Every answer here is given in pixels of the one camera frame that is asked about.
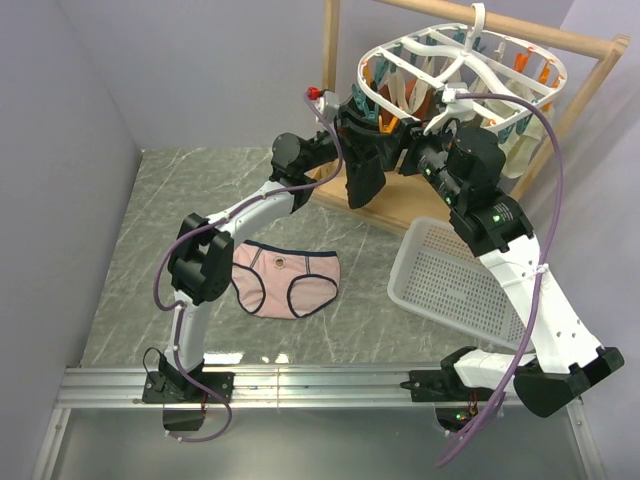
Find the aluminium mounting rail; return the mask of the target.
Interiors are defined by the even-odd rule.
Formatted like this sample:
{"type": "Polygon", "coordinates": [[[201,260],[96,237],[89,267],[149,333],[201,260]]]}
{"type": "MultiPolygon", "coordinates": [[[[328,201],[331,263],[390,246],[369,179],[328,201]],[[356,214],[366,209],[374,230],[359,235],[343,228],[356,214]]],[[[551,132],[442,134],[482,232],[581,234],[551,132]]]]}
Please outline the aluminium mounting rail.
{"type": "MultiPolygon", "coordinates": [[[[227,365],[209,366],[206,372],[222,375],[222,388],[230,406],[243,408],[465,408],[481,406],[481,396],[468,394],[460,401],[430,399],[414,402],[401,386],[412,370],[432,371],[434,365],[330,364],[330,365],[227,365]]],[[[194,402],[176,402],[156,392],[139,368],[68,369],[54,402],[58,409],[73,408],[186,408],[194,402]]]]}

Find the cream white underwear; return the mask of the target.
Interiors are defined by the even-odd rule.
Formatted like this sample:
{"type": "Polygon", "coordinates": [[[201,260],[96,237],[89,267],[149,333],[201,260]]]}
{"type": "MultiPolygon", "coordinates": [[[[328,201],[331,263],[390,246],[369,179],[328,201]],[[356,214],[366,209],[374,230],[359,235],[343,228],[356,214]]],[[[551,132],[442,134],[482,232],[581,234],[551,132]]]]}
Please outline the cream white underwear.
{"type": "MultiPolygon", "coordinates": [[[[508,79],[506,81],[506,87],[509,88],[513,94],[522,97],[530,103],[537,101],[533,90],[514,79],[508,79]]],[[[499,100],[483,100],[483,103],[485,107],[500,117],[507,118],[513,114],[513,110],[499,100]]],[[[543,114],[549,122],[553,120],[555,110],[552,103],[549,111],[543,112],[543,114]]],[[[499,144],[499,147],[506,156],[506,161],[501,172],[502,175],[510,179],[520,177],[526,171],[534,151],[538,148],[545,134],[546,129],[541,121],[535,115],[532,115],[532,119],[525,132],[515,143],[511,145],[499,144]]]]}

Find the rust orange underwear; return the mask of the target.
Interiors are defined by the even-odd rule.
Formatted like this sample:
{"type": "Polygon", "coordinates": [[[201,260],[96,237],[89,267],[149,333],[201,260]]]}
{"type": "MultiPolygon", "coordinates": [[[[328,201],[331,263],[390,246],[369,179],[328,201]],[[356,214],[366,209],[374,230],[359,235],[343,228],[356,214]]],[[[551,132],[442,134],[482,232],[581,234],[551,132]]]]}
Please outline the rust orange underwear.
{"type": "Polygon", "coordinates": [[[405,81],[393,75],[384,81],[379,93],[397,108],[422,120],[430,120],[437,113],[431,105],[433,89],[420,79],[405,81]]]}

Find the orange clothes peg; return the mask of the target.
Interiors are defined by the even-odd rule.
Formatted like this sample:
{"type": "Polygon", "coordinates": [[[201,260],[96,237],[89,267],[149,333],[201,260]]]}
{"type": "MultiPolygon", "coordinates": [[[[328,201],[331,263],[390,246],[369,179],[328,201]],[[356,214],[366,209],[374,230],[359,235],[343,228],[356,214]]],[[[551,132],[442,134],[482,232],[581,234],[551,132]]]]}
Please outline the orange clothes peg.
{"type": "MultiPolygon", "coordinates": [[[[550,76],[551,76],[551,72],[552,72],[551,66],[552,66],[554,63],[555,63],[555,62],[554,62],[554,60],[553,60],[553,59],[548,59],[548,60],[546,60],[546,62],[545,62],[545,64],[544,64],[544,66],[542,67],[542,69],[541,69],[541,71],[540,71],[540,73],[539,73],[538,79],[537,79],[537,81],[538,81],[539,83],[541,83],[541,84],[543,84],[543,85],[545,85],[545,86],[548,86],[547,84],[548,84],[548,81],[549,81],[549,78],[550,78],[550,76]]],[[[556,87],[557,87],[557,85],[558,85],[558,81],[557,81],[557,78],[556,78],[556,79],[551,83],[551,88],[556,88],[556,87]]],[[[551,103],[549,103],[549,104],[547,104],[547,105],[544,105],[544,106],[541,108],[541,110],[542,110],[543,112],[548,112],[550,108],[551,108],[551,103]]]]}
{"type": "Polygon", "coordinates": [[[378,116],[378,130],[382,134],[392,134],[399,124],[399,119],[395,116],[392,116],[388,122],[385,122],[385,119],[382,115],[378,116]]]}

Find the pink underwear navy trim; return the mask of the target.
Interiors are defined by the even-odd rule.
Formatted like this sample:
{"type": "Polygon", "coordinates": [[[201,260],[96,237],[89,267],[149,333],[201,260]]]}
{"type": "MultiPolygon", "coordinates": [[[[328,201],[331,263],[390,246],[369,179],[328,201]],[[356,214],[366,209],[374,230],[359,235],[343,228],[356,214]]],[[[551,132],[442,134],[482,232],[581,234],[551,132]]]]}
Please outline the pink underwear navy trim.
{"type": "Polygon", "coordinates": [[[332,303],[339,294],[341,266],[334,251],[276,248],[247,240],[233,254],[232,285],[246,313],[297,320],[332,303]]]}

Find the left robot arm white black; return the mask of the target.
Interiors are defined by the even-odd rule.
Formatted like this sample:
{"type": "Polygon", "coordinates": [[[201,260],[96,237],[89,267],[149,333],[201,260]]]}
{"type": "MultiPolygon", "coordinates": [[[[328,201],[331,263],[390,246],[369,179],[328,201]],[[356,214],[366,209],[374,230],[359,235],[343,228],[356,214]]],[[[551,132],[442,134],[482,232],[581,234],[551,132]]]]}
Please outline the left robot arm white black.
{"type": "Polygon", "coordinates": [[[154,301],[174,314],[169,344],[147,375],[147,402],[229,400],[229,381],[204,371],[204,335],[214,301],[233,289],[246,313],[270,319],[304,319],[330,305],[340,289],[334,251],[287,250],[254,241],[275,221],[304,207],[321,181],[309,171],[329,163],[347,175],[348,205],[369,203],[385,185],[405,147],[409,125],[371,118],[355,100],[338,105],[323,92],[306,102],[322,125],[314,137],[279,135],[272,146],[272,173],[248,198],[207,217],[193,213],[180,227],[162,261],[174,301],[154,301]]]}

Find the black ribbed underwear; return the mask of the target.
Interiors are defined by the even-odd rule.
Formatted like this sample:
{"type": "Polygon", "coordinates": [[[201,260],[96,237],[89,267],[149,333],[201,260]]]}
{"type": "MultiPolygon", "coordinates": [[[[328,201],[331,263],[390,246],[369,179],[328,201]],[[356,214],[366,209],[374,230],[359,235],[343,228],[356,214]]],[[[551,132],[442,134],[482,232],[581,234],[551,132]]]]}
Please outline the black ribbed underwear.
{"type": "Polygon", "coordinates": [[[374,147],[347,148],[346,189],[349,208],[352,210],[366,206],[385,186],[385,173],[374,147]]]}

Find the teal clothes peg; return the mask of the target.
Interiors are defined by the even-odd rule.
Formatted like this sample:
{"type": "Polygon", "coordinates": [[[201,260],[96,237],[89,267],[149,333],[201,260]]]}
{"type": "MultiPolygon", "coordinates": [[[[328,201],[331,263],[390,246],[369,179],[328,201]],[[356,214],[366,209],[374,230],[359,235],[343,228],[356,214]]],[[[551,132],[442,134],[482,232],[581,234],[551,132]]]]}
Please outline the teal clothes peg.
{"type": "Polygon", "coordinates": [[[367,97],[356,84],[351,85],[351,97],[367,121],[377,122],[379,120],[379,105],[367,97]]]}
{"type": "Polygon", "coordinates": [[[511,145],[515,143],[518,138],[525,132],[528,127],[530,121],[532,119],[532,114],[529,114],[526,117],[522,117],[517,122],[510,124],[504,129],[498,132],[498,140],[500,145],[511,145]]]}

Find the white plastic laundry basket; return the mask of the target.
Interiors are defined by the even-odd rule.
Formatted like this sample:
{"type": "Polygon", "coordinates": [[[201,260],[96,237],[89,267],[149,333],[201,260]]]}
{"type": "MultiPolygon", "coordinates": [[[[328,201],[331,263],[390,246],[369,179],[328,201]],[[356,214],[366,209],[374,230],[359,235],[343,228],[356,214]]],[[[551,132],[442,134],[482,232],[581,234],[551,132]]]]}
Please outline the white plastic laundry basket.
{"type": "Polygon", "coordinates": [[[387,286],[401,308],[510,350],[525,331],[498,281],[453,228],[418,217],[406,231],[387,286]]]}

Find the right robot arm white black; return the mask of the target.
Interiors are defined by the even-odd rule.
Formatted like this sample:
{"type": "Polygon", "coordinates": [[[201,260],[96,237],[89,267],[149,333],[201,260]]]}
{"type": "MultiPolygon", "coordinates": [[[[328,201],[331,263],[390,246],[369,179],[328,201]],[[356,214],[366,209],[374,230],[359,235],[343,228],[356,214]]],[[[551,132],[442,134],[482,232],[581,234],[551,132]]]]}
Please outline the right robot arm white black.
{"type": "Polygon", "coordinates": [[[525,327],[515,354],[461,348],[421,387],[451,400],[480,391],[491,405],[513,392],[546,418],[619,370],[624,357],[604,346],[570,305],[546,264],[549,247],[498,185],[504,163],[497,135],[485,128],[448,120],[435,133],[412,134],[403,167],[421,175],[448,206],[454,232],[525,327]]]}

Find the white round clip hanger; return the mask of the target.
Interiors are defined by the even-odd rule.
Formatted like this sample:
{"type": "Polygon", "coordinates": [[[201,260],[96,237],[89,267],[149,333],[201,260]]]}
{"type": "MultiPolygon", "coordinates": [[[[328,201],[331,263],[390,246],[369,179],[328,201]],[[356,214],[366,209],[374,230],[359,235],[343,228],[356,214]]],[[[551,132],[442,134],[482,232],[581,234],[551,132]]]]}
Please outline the white round clip hanger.
{"type": "Polygon", "coordinates": [[[392,116],[399,121],[422,121],[397,108],[386,100],[379,88],[393,75],[405,81],[420,79],[433,89],[431,105],[437,107],[436,91],[445,86],[464,88],[478,97],[473,99],[475,116],[489,129],[497,130],[528,116],[528,111],[511,102],[504,102],[513,114],[500,117],[484,106],[480,96],[494,93],[517,96],[506,87],[508,79],[514,79],[534,91],[540,109],[558,97],[567,81],[564,64],[548,50],[529,41],[485,29],[486,16],[483,5],[475,5],[473,25],[447,23],[434,25],[379,45],[367,52],[357,66],[358,85],[367,97],[379,105],[379,115],[385,122],[392,116]],[[552,72],[545,86],[537,81],[546,60],[553,59],[552,72]],[[551,88],[557,78],[558,85],[551,88]]]}

